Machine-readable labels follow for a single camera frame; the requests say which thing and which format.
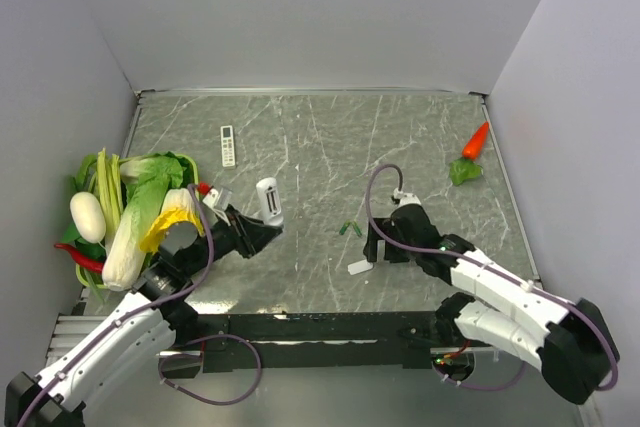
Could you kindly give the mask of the white battery cover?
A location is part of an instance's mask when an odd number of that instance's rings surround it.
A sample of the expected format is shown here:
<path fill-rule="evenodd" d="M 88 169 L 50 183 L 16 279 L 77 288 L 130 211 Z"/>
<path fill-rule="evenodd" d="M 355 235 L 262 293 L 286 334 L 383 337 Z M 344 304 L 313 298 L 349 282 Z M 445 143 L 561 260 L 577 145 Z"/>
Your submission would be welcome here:
<path fill-rule="evenodd" d="M 367 260 L 360 260 L 348 265 L 347 270 L 351 276 L 359 275 L 372 270 L 374 265 Z"/>

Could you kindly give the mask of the green battery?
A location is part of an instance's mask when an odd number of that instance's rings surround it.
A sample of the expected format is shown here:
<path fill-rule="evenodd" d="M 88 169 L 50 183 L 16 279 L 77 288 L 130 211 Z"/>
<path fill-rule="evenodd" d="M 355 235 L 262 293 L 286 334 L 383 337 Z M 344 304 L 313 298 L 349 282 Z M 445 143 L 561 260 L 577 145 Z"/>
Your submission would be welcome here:
<path fill-rule="evenodd" d="M 354 232 L 356 233 L 356 235 L 357 235 L 358 237 L 362 237 L 362 235 L 363 235 L 363 234 L 362 234 L 362 231 L 361 231 L 361 229 L 360 229 L 360 227 L 359 227 L 358 223 L 357 223 L 357 222 L 355 222 L 355 221 L 353 221 L 353 222 L 351 222 L 351 226 L 352 226 L 352 228 L 353 228 Z"/>
<path fill-rule="evenodd" d="M 344 222 L 341 228 L 339 229 L 339 234 L 344 235 L 345 232 L 350 228 L 351 224 L 352 224 L 351 221 Z"/>

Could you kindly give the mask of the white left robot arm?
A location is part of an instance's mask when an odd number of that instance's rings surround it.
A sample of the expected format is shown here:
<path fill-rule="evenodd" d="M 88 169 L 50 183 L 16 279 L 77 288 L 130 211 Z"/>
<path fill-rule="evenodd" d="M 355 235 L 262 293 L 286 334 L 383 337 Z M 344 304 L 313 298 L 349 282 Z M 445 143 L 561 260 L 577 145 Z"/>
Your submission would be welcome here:
<path fill-rule="evenodd" d="M 7 426 L 80 426 L 91 399 L 104 395 L 140 364 L 171 347 L 198 344 L 198 314 L 187 297 L 214 261 L 231 252 L 252 258 L 282 234 L 280 210 L 260 219 L 228 207 L 202 230 L 183 220 L 159 237 L 151 265 L 114 311 L 39 374 L 18 374 L 7 386 Z"/>

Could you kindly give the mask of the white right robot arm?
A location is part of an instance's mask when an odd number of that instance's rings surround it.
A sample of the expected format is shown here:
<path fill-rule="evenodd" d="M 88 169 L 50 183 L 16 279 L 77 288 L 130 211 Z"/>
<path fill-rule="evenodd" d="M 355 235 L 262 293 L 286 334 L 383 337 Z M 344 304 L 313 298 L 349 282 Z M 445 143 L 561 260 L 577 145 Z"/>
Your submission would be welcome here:
<path fill-rule="evenodd" d="M 507 271 L 481 249 L 454 234 L 442 235 L 419 204 L 369 219 L 365 255 L 377 258 L 377 242 L 412 261 L 427 275 L 457 289 L 436 322 L 448 345 L 479 341 L 537 369 L 563 399 L 584 404 L 618 381 L 620 354 L 599 307 L 571 302 Z"/>

